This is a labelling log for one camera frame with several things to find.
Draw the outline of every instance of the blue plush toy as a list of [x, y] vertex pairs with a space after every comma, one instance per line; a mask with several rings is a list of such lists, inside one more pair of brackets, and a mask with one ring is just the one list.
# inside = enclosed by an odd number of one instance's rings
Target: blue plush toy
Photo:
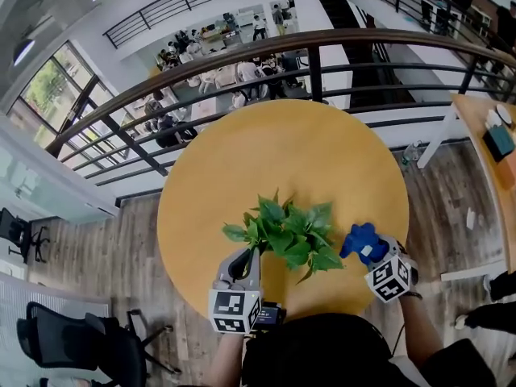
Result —
[[344, 244], [340, 251], [340, 257], [346, 258], [352, 252], [358, 253], [360, 260], [369, 265], [372, 262], [383, 260], [389, 251], [389, 245], [378, 237], [374, 230], [374, 225], [365, 223], [362, 226], [352, 226], [352, 231], [347, 234]]

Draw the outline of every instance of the green plant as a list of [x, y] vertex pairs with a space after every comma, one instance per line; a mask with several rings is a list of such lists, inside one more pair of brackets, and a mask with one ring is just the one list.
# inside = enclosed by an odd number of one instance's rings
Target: green plant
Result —
[[245, 242], [249, 248], [259, 248], [260, 253], [274, 251], [285, 258], [291, 269], [308, 264], [308, 272], [299, 282], [317, 271], [343, 268], [328, 239], [331, 202], [304, 211], [293, 204], [292, 198], [280, 206], [276, 191], [273, 200], [258, 195], [258, 204], [257, 208], [251, 208], [258, 212], [256, 217], [248, 212], [243, 214], [245, 229], [239, 225], [224, 226], [227, 238]]

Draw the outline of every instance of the leaf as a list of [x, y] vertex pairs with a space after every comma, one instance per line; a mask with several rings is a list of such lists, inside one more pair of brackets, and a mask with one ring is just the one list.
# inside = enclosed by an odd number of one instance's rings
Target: leaf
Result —
[[331, 202], [313, 206], [306, 215], [308, 223], [311, 223], [312, 227], [315, 228], [325, 227], [330, 222], [330, 217]]
[[301, 284], [303, 281], [307, 280], [308, 278], [310, 278], [312, 276], [312, 274], [314, 273], [314, 270], [310, 267], [308, 268], [308, 271], [306, 271], [306, 274], [303, 275], [303, 278], [301, 280], [299, 280], [297, 284]]
[[285, 249], [290, 245], [292, 239], [293, 235], [290, 231], [271, 232], [267, 236], [267, 240], [271, 247], [273, 247], [274, 253], [278, 256], [285, 254]]
[[251, 214], [249, 214], [248, 212], [244, 212], [243, 213], [243, 223], [245, 224], [246, 227], [249, 227], [249, 221], [250, 220], [255, 220], [255, 217], [253, 217]]
[[324, 227], [320, 227], [320, 228], [312, 226], [310, 228], [310, 230], [317, 232], [319, 235], [321, 235], [324, 238], [326, 235], [328, 235], [328, 232], [331, 231], [331, 225], [328, 224], [328, 225], [325, 225]]
[[289, 268], [296, 268], [308, 261], [309, 252], [310, 245], [306, 242], [300, 242], [287, 249], [283, 257], [286, 259]]
[[329, 247], [322, 247], [312, 258], [314, 271], [327, 271], [328, 269], [344, 269], [340, 256]]
[[223, 228], [223, 233], [226, 234], [227, 238], [234, 242], [243, 242], [246, 238], [245, 230], [238, 225], [226, 224]]
[[321, 235], [319, 235], [317, 232], [315, 231], [308, 231], [308, 233], [312, 236], [314, 236], [315, 238], [317, 238], [317, 241], [320, 242], [322, 245], [324, 245], [325, 247], [328, 247], [328, 248], [331, 248], [331, 245], [328, 243], [328, 241], [326, 241]]
[[260, 215], [263, 219], [273, 223], [281, 223], [285, 219], [283, 208], [274, 201], [258, 195], [258, 202], [260, 203]]
[[258, 225], [252, 219], [249, 219], [248, 235], [254, 240], [258, 240]]
[[306, 216], [302, 210], [289, 205], [289, 217], [285, 220], [285, 229], [294, 234], [303, 235], [305, 233]]
[[263, 219], [258, 217], [255, 219], [255, 223], [258, 226], [258, 236], [261, 239], [267, 239], [267, 231], [265, 230]]
[[287, 209], [287, 206], [289, 206], [293, 202], [293, 194], [288, 198], [285, 202], [283, 202], [283, 205], [281, 206], [284, 210]]

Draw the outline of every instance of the yellow tabletop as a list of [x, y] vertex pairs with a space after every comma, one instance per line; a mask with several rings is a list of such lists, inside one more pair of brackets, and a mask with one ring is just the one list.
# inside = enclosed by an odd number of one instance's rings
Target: yellow tabletop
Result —
[[[333, 202], [335, 250], [353, 223], [405, 243], [409, 204], [393, 155], [361, 121], [331, 106], [301, 100], [239, 109], [204, 130], [181, 154], [161, 194], [158, 240], [173, 284], [207, 317], [208, 290], [220, 262], [242, 244], [222, 232], [241, 224], [260, 194], [295, 204]], [[280, 302], [289, 319], [338, 312], [359, 314], [373, 299], [366, 267], [353, 253], [344, 269], [290, 272], [272, 252], [262, 255], [265, 301]]]
[[[484, 169], [500, 223], [507, 269], [513, 273], [516, 271], [516, 192], [503, 187], [497, 175], [497, 163], [482, 139], [486, 132], [485, 120], [489, 109], [495, 109], [501, 102], [463, 94], [453, 94], [451, 99], [457, 114], [469, 130], [469, 137]], [[501, 104], [509, 111], [513, 122], [516, 122], [516, 106], [508, 103]]]

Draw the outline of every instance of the black office chair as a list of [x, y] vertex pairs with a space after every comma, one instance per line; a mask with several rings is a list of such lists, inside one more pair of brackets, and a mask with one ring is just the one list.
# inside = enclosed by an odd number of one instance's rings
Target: black office chair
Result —
[[58, 314], [37, 302], [27, 304], [27, 318], [16, 323], [18, 339], [23, 352], [42, 368], [100, 368], [112, 381], [105, 387], [142, 387], [147, 381], [145, 360], [151, 361], [170, 374], [181, 374], [178, 368], [165, 367], [149, 355], [145, 347], [163, 331], [161, 328], [145, 340], [135, 332], [132, 315], [127, 312], [129, 324], [121, 328], [116, 318], [99, 318], [86, 314], [85, 319], [74, 319]]
[[9, 254], [21, 255], [23, 262], [26, 264], [31, 246], [34, 246], [35, 260], [45, 263], [47, 261], [41, 256], [41, 246], [45, 242], [50, 242], [50, 239], [41, 239], [41, 234], [47, 227], [41, 227], [39, 231], [32, 235], [31, 226], [32, 223], [18, 217], [15, 218], [7, 208], [3, 208], [2, 212], [0, 212], [0, 238], [8, 239], [19, 248], [19, 252], [17, 252], [9, 247]]

